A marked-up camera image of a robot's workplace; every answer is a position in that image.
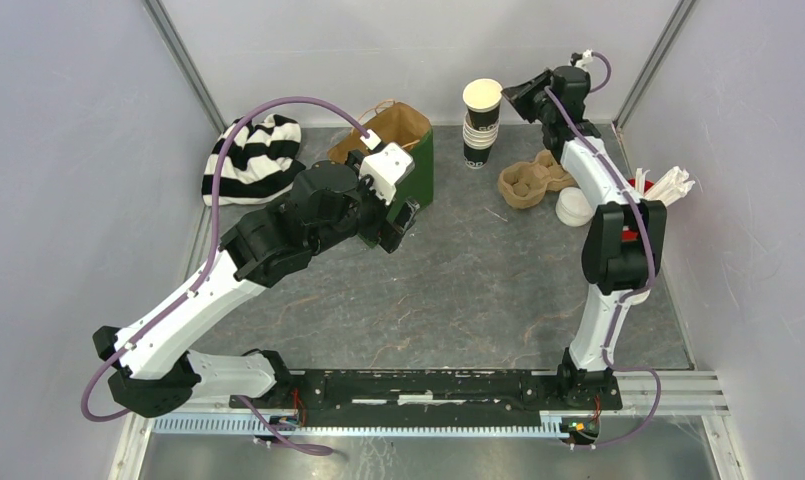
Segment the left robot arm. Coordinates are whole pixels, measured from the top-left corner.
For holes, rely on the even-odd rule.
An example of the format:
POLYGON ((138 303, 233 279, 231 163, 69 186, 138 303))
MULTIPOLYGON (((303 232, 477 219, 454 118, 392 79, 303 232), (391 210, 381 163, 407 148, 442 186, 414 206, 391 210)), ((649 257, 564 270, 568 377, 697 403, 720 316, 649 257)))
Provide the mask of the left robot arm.
POLYGON ((419 210, 415 199, 397 198, 414 168, 410 154, 390 143, 299 172, 289 192, 225 232, 213 258, 157 310, 125 328, 94 333, 99 356, 113 370, 108 387, 114 401, 146 418, 217 396, 284 405, 292 377, 277 352, 212 355, 196 351, 195 342, 232 310, 343 241, 360 237, 395 251, 419 210))

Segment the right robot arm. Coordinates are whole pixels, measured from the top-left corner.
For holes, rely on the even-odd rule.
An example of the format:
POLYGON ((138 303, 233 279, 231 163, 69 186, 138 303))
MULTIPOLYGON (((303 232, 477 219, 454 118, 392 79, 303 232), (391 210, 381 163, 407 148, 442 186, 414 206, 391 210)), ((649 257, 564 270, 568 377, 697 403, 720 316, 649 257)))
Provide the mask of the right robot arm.
POLYGON ((540 123, 544 146, 593 209, 581 253, 588 297, 555 382, 558 400, 569 408, 584 406, 596 389, 612 389, 613 350, 635 299, 656 280, 667 220, 665 205, 644 199, 628 183, 586 120, 590 91, 589 73, 570 65, 502 91, 523 120, 540 123))

